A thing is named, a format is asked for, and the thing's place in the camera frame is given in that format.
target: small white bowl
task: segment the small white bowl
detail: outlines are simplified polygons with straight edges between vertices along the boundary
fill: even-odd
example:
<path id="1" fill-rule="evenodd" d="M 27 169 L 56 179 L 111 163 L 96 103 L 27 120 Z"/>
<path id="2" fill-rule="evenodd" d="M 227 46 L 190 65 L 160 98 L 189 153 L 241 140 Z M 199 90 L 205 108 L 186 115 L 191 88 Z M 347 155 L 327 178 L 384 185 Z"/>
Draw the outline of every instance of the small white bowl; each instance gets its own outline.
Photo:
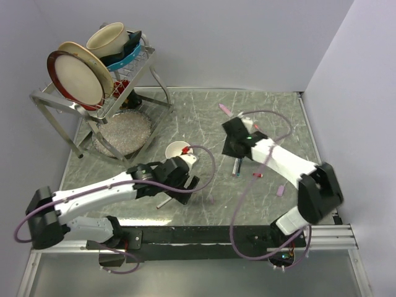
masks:
<path id="1" fill-rule="evenodd" d="M 185 141 L 175 141 L 172 142 L 165 150 L 165 157 L 167 159 L 180 156 L 182 154 L 182 149 L 189 147 L 190 145 Z M 188 153 L 193 153 L 192 148 L 188 150 Z"/>
<path id="2" fill-rule="evenodd" d="M 87 49 L 96 57 L 101 58 L 118 54 L 129 40 L 123 23 L 112 23 L 97 31 L 89 38 Z"/>

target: white wall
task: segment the white wall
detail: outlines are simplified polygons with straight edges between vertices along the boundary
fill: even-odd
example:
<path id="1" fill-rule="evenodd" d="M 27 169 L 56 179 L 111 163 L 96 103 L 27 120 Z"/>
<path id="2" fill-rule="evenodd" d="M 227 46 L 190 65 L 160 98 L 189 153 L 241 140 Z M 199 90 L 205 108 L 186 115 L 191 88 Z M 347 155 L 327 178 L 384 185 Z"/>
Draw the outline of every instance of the white wall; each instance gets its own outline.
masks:
<path id="1" fill-rule="evenodd" d="M 32 0 L 0 0 L 0 263 L 2 296 L 15 296 L 29 255 L 14 228 L 36 189 L 58 189 L 69 150 L 29 99 L 44 86 L 46 57 L 59 42 Z M 60 116 L 72 133 L 76 120 Z M 27 228 L 21 237 L 28 238 Z"/>
<path id="2" fill-rule="evenodd" d="M 396 292 L 395 16 L 394 0 L 355 0 L 304 94 L 375 296 Z"/>
<path id="3" fill-rule="evenodd" d="M 305 90 L 353 0 L 35 0 L 62 41 L 143 30 L 168 85 Z M 153 80 L 144 79 L 144 85 Z"/>

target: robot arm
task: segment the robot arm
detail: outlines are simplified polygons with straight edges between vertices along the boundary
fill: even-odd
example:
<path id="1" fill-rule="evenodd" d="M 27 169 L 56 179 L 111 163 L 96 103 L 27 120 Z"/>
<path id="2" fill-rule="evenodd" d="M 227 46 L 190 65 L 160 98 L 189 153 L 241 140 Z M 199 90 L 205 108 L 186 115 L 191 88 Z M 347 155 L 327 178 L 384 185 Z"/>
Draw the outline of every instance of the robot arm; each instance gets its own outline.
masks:
<path id="1" fill-rule="evenodd" d="M 253 122 L 245 117 L 236 117 L 223 124 L 227 134 L 224 155 L 265 162 L 275 143 L 259 131 L 250 133 L 252 125 Z M 276 145 L 267 165 L 298 190 L 297 206 L 272 223 L 283 235 L 288 236 L 308 224 L 319 223 L 343 202 L 334 170 L 327 163 L 315 164 Z"/>
<path id="2" fill-rule="evenodd" d="M 120 201 L 155 196 L 165 192 L 182 204 L 187 204 L 191 193 L 176 193 L 149 184 L 133 183 L 133 180 L 156 181 L 170 187 L 186 189 L 189 171 L 197 161 L 192 154 L 167 159 L 164 163 L 138 164 L 106 181 L 68 191 L 52 193 L 44 187 L 35 193 L 26 214 L 40 206 L 79 195 L 78 199 L 48 207 L 28 220 L 35 249 L 45 249 L 62 240 L 92 240 L 113 247 L 123 239 L 123 230 L 116 217 L 81 217 L 90 210 Z M 199 178 L 194 176 L 187 189 L 194 189 Z"/>

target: dish rack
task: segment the dish rack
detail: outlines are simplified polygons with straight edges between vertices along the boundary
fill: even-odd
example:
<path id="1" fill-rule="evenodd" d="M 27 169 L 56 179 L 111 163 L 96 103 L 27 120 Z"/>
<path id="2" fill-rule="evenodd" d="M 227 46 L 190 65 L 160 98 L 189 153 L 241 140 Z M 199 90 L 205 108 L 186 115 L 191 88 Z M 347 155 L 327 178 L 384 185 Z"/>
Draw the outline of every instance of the dish rack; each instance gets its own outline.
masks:
<path id="1" fill-rule="evenodd" d="M 134 32 L 133 29 L 127 29 L 129 33 Z M 155 49 L 149 44 L 149 40 L 142 34 L 142 40 L 144 45 L 141 46 L 139 55 L 128 65 L 117 71 L 111 72 L 113 80 L 121 81 L 128 80 L 129 84 L 121 91 L 119 88 L 124 88 L 122 84 L 116 86 L 109 96 L 106 94 L 106 98 L 103 99 L 102 105 L 95 106 L 94 111 L 87 111 L 80 104 L 70 101 L 64 98 L 56 89 L 53 83 L 50 83 L 44 90 L 35 90 L 30 94 L 30 98 L 33 100 L 36 107 L 43 113 L 48 122 L 55 128 L 58 134 L 63 140 L 70 146 L 71 150 L 79 157 L 82 158 L 84 153 L 89 153 L 100 157 L 109 162 L 119 163 L 126 168 L 136 164 L 139 158 L 144 154 L 147 147 L 151 144 L 154 137 L 158 134 L 162 127 L 165 119 L 173 111 L 173 105 L 170 101 L 170 93 L 166 85 L 155 72 L 154 63 L 157 57 Z M 135 110 L 146 113 L 153 121 L 152 133 L 147 139 L 144 146 L 136 151 L 135 153 L 124 156 L 116 148 L 114 148 L 101 134 L 97 124 L 106 124 L 124 103 L 127 96 L 132 92 L 133 88 L 137 85 L 142 76 L 150 70 L 154 79 L 158 82 L 160 87 L 165 93 L 166 101 L 160 101 L 152 98 L 141 97 L 143 99 L 142 104 Z M 85 134 L 80 141 L 76 143 L 69 137 L 66 131 L 62 128 L 59 122 L 55 119 L 48 108 L 54 108 L 58 112 L 65 112 L 75 114 L 82 119 L 88 126 Z M 92 146 L 92 135 L 95 134 L 98 141 L 109 150 L 116 158 L 107 157 L 96 151 Z"/>

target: gray marble surface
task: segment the gray marble surface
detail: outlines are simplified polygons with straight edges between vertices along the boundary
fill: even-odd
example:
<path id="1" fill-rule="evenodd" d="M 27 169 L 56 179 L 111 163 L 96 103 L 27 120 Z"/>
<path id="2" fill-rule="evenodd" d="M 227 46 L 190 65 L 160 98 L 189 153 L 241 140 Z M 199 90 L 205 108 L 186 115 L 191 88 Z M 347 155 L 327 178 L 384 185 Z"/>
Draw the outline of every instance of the gray marble surface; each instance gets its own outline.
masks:
<path id="1" fill-rule="evenodd" d="M 162 92 L 138 92 L 155 99 L 164 99 Z M 241 176 L 232 177 L 234 158 L 221 154 L 225 133 L 221 124 L 228 117 L 218 108 L 223 103 L 234 113 L 240 111 L 269 109 L 284 114 L 293 124 L 295 132 L 285 139 L 281 146 L 294 154 L 316 162 L 314 149 L 306 127 L 303 112 L 296 93 L 268 93 L 248 91 L 172 92 L 176 111 L 167 119 L 166 124 L 155 138 L 141 160 L 163 161 L 168 144 L 184 140 L 190 144 L 202 144 L 215 156 L 217 172 L 214 180 L 204 190 L 192 195 L 187 205 L 172 200 L 161 209 L 156 206 L 167 196 L 144 197 L 139 200 L 119 202 L 102 209 L 89 212 L 90 217 L 113 215 L 120 219 L 122 225 L 228 225 L 257 163 L 245 158 L 241 167 Z M 274 138 L 287 131 L 282 119 L 272 114 L 254 114 L 252 118 L 261 129 Z M 79 134 L 87 127 L 82 125 Z M 210 174 L 210 158 L 204 151 L 196 150 L 200 160 L 192 174 L 197 175 L 203 183 Z M 110 164 L 97 157 L 86 155 L 78 159 L 72 155 L 66 168 L 62 189 L 86 186 L 108 179 L 125 168 Z M 285 185 L 283 197 L 276 196 L 280 185 Z M 297 203 L 296 189 L 285 178 L 267 168 L 265 176 L 256 182 L 249 191 L 247 199 L 236 219 L 239 225 L 267 225 L 291 209 Z M 333 224 L 331 217 L 322 221 Z"/>

